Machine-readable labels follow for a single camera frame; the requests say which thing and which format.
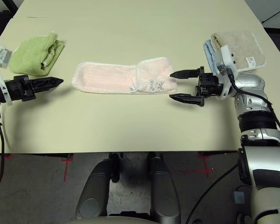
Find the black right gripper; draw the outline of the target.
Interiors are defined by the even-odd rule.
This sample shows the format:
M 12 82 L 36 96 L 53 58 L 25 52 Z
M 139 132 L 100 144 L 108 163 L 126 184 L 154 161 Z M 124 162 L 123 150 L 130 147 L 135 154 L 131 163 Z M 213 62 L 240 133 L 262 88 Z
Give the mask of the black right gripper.
M 218 77 L 214 76 L 213 73 L 205 73 L 203 66 L 196 70 L 175 71 L 170 74 L 170 77 L 176 79 L 198 78 L 196 96 L 184 93 L 169 94 L 171 99 L 181 103 L 203 107 L 204 98 L 220 96 L 223 91 L 223 84 L 219 83 Z

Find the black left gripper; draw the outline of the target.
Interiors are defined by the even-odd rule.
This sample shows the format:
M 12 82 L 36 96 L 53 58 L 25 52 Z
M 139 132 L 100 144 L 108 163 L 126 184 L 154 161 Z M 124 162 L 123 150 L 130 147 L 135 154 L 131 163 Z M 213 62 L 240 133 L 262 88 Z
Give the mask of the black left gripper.
M 35 93 L 56 88 L 63 79 L 45 77 L 30 80 L 28 75 L 15 76 L 13 80 L 4 81 L 11 101 L 29 101 L 35 99 Z

